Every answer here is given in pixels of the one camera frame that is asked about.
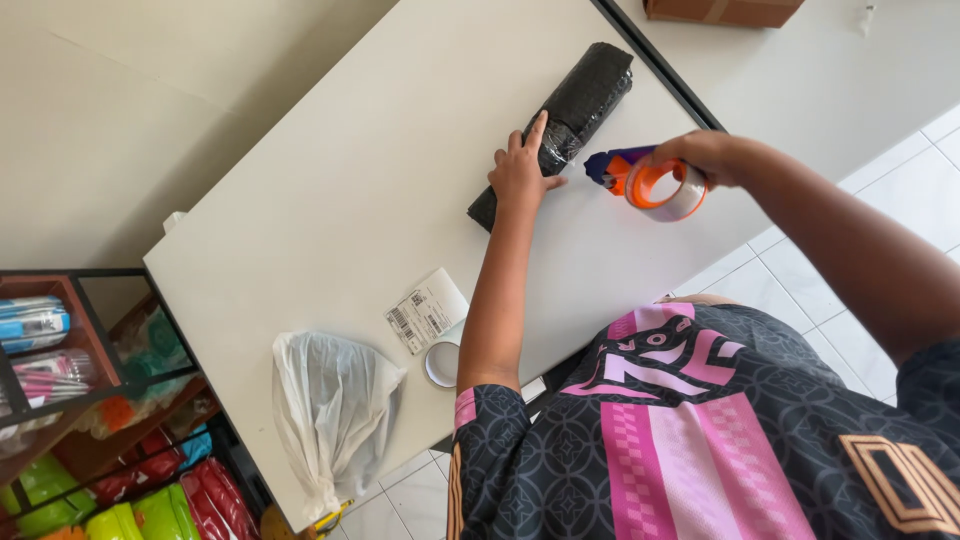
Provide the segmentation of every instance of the tape roll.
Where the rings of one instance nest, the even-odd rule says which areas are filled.
[[[627,174],[623,196],[635,208],[655,221],[680,221],[693,213],[707,196],[707,179],[694,166],[681,160],[668,160],[659,167],[649,166],[650,157],[634,164]],[[677,191],[662,201],[651,201],[654,185],[664,175],[680,171],[681,181]]]

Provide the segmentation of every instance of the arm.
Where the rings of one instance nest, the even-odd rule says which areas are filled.
[[[746,189],[898,367],[960,335],[960,266],[799,161],[716,132],[672,139],[654,160],[671,157]]]
[[[496,220],[464,325],[457,394],[477,384],[520,391],[517,371],[534,221],[546,190],[566,183],[559,176],[544,178],[537,164],[546,118],[546,111],[541,112],[525,145],[515,131],[507,151],[493,154],[496,168],[487,178],[496,192]]]

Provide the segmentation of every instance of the white wall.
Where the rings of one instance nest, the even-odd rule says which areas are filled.
[[[0,268],[140,265],[395,2],[0,0]]]

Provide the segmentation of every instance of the white tile floor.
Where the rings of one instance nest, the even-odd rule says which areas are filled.
[[[960,106],[840,183],[960,263]],[[847,386],[896,405],[896,370],[800,250],[776,227],[676,288],[763,309],[804,335]],[[524,389],[528,401],[537,383]],[[387,475],[347,512],[336,540],[440,540],[449,456],[424,452]]]

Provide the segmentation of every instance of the white plastic bag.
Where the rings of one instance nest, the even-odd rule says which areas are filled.
[[[274,421],[318,521],[373,481],[406,370],[332,335],[286,332],[274,342]]]

